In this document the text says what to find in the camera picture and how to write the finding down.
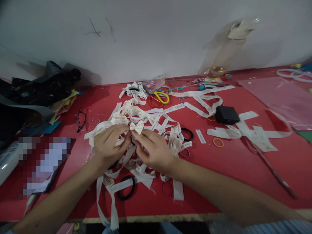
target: yellow paper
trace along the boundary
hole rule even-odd
[[[57,113],[59,112],[59,110],[60,110],[63,106],[66,106],[66,105],[70,104],[71,98],[72,98],[73,96],[77,95],[77,94],[79,94],[79,92],[77,92],[76,90],[72,89],[71,95],[69,95],[67,98],[65,98],[65,99],[63,99],[63,100],[60,100],[60,101],[54,103],[54,104],[51,106],[51,109],[52,109],[53,112],[54,112],[54,116],[53,116],[52,119],[50,120],[49,124],[54,124],[56,115],[57,115]]]

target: finger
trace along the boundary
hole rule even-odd
[[[152,141],[153,143],[156,143],[158,140],[158,136],[159,134],[157,134],[156,132],[153,132],[149,129],[143,129],[142,130],[142,135],[144,135],[145,137],[147,137],[150,141]]]
[[[103,132],[97,134],[94,138],[95,139],[102,139],[103,142],[107,140],[110,134],[114,131],[117,125],[110,126],[109,128],[105,129]]]
[[[116,127],[110,133],[109,138],[106,140],[107,144],[114,146],[119,136],[122,133],[127,132],[129,130],[130,130],[130,127],[128,125],[124,125],[124,124],[116,125]]]
[[[130,144],[131,144],[131,132],[129,131],[126,137],[124,138],[124,142],[119,146],[118,151],[120,151],[120,153],[124,153]]]
[[[140,159],[142,159],[142,161],[145,163],[145,164],[148,164],[148,161],[149,161],[149,157],[147,155],[147,153],[142,149],[141,145],[138,143],[138,142],[134,142],[135,145],[136,145],[136,154],[140,157]]]
[[[131,130],[132,135],[138,140],[147,150],[151,149],[154,143],[144,135],[139,135],[135,130]]]

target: blue paper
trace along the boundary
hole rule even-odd
[[[46,126],[45,128],[41,129],[41,131],[39,131],[36,134],[50,134],[54,131],[54,129],[60,124],[61,122],[54,122],[53,125],[48,124],[48,126]],[[37,128],[39,127],[26,127],[23,128],[22,132],[25,134],[32,134],[34,131],[37,130]]]

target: scratch mark on wall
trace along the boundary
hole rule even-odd
[[[116,42],[115,40],[115,36],[114,36],[114,30],[113,30],[113,27],[111,26],[111,23],[108,21],[108,19],[105,17],[106,21],[108,22],[109,26],[110,26],[110,33],[111,33],[111,36],[113,37],[114,39],[114,42]]]
[[[83,33],[83,35],[88,35],[88,34],[90,34],[90,33],[96,33],[96,34],[98,35],[98,37],[100,37],[100,33],[101,33],[101,32],[97,32],[97,31],[95,30],[95,27],[94,27],[94,25],[93,25],[92,20],[91,20],[90,17],[89,17],[89,20],[90,20],[90,22],[91,22],[91,24],[92,24],[92,27],[93,27],[93,29],[94,29],[94,32]]]

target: hand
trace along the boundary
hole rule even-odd
[[[136,131],[131,131],[131,133],[148,151],[147,154],[141,145],[135,141],[136,153],[142,161],[162,174],[169,173],[176,157],[171,153],[165,138],[148,129],[143,129],[142,135]]]
[[[126,151],[127,147],[131,143],[131,132],[128,125],[117,124],[109,127],[105,131],[94,137],[94,158],[97,159],[97,163],[102,167],[103,171],[106,171],[111,165],[113,165]],[[115,147],[115,143],[120,135],[125,136],[124,142]]]

